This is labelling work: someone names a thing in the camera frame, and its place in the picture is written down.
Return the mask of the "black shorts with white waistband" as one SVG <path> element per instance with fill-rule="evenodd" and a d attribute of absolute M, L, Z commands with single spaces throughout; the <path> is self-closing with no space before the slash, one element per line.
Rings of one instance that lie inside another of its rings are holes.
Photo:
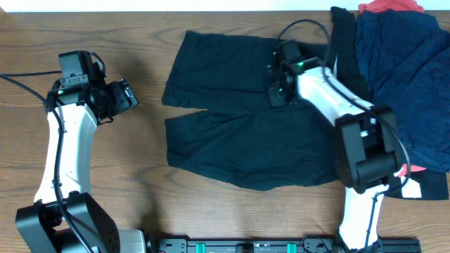
<path fill-rule="evenodd" d="M 190 108 L 167 119 L 167 163 L 252 190 L 319 186 L 337 179 L 334 130 L 308 101 L 273 108 L 275 41 L 185 33 L 162 104 Z"/>

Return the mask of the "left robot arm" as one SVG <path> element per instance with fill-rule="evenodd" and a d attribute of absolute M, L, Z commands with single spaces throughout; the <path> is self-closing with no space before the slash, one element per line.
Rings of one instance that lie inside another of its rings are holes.
<path fill-rule="evenodd" d="M 60 80 L 44 106 L 50 137 L 34 203 L 15 225 L 32 252 L 146 252 L 143 231 L 120 230 L 91 195 L 91 149 L 98 125 L 138 104 L 121 79 L 68 85 Z"/>

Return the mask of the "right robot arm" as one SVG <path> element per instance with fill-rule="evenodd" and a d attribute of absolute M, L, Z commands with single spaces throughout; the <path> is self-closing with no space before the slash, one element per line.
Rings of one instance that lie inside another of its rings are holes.
<path fill-rule="evenodd" d="M 274 63 L 269 89 L 274 107 L 310 102 L 335 130 L 335 169 L 345 186 L 345 206 L 334 252 L 376 252 L 377 222 L 391 181 L 409 156 L 389 107 L 377 107 L 338 81 L 320 58 L 299 56 Z"/>

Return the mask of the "navy blue garment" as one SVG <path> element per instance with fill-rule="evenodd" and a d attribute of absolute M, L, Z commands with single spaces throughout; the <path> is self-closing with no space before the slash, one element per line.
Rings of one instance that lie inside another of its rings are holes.
<path fill-rule="evenodd" d="M 449 171 L 449 32 L 415 11 L 363 12 L 356 60 L 372 101 L 388 105 L 412 164 Z"/>

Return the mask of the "red garment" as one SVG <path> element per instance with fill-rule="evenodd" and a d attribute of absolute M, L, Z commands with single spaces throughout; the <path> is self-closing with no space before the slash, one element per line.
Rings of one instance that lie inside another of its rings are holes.
<path fill-rule="evenodd" d="M 424 12 L 424 8 L 415 0 L 374 0 L 368 4 L 358 5 L 358 11 L 360 13 L 364 13 L 365 11 L 382 13 L 388 10 Z"/>

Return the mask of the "black garment under pile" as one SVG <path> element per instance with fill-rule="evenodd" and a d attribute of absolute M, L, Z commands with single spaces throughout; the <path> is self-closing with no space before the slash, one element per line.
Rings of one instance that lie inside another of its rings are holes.
<path fill-rule="evenodd" d="M 360 75 L 356 63 L 356 20 L 355 15 L 345 8 L 333 6 L 330 9 L 333 24 L 331 32 L 330 58 L 327 63 L 337 74 L 337 79 L 360 98 L 372 101 L 369 85 Z M 420 188 L 420 193 L 405 190 L 404 193 L 390 193 L 398 199 L 448 200 L 449 192 L 446 174 L 428 169 L 415 170 L 411 173 L 408 186 Z"/>

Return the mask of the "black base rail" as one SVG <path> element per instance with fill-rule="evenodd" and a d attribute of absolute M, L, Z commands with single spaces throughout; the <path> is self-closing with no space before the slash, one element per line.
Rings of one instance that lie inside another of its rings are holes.
<path fill-rule="evenodd" d="M 309 237 L 301 240 L 226 241 L 164 239 L 158 241 L 162 253 L 345 253 L 349 250 L 330 238 Z M 378 240 L 362 252 L 421 253 L 417 240 Z"/>

